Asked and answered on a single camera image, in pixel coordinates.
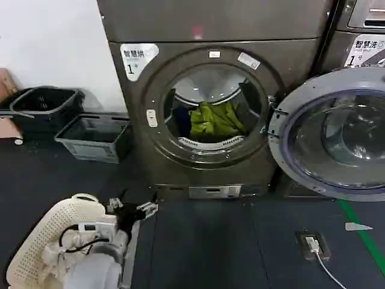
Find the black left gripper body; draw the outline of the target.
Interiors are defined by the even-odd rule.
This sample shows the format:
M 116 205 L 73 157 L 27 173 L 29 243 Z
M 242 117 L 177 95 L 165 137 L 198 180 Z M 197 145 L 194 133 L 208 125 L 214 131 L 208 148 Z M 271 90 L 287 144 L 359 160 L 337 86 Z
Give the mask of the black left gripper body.
M 125 203 L 122 207 L 115 209 L 115 215 L 118 229 L 125 232 L 131 232 L 134 223 L 143 219 L 143 211 L 138 209 L 138 204 Z

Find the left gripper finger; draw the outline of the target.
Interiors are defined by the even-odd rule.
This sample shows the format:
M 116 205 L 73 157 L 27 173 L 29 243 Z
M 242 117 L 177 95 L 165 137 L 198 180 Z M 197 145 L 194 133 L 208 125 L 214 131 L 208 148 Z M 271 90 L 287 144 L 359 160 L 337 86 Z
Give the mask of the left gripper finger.
M 116 209 L 123 207 L 122 200 L 123 200 L 126 192 L 127 192 L 127 189 L 124 189 L 116 197 L 109 198 L 108 211 L 115 211 Z
M 152 217 L 159 209 L 158 195 L 155 193 L 151 199 L 136 207 L 140 217 Z

